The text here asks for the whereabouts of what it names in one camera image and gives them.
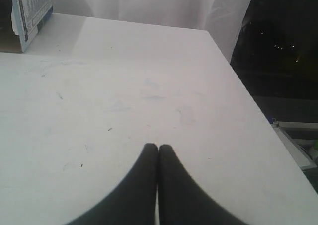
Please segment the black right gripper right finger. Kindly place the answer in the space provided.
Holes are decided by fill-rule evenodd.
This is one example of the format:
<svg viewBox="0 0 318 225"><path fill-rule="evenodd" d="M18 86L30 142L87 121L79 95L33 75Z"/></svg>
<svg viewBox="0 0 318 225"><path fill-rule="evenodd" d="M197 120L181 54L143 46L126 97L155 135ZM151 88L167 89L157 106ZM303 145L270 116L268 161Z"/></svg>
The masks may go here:
<svg viewBox="0 0 318 225"><path fill-rule="evenodd" d="M161 225L244 225L193 180L170 145L158 153L158 207Z"/></svg>

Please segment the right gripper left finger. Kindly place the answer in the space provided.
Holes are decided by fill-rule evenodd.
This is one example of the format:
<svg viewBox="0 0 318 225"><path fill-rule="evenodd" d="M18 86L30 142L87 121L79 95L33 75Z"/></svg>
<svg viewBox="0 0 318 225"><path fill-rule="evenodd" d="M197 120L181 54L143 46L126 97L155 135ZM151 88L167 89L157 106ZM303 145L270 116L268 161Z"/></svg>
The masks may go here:
<svg viewBox="0 0 318 225"><path fill-rule="evenodd" d="M124 179L93 208L70 225L153 225L157 196L155 144L145 144Z"/></svg>

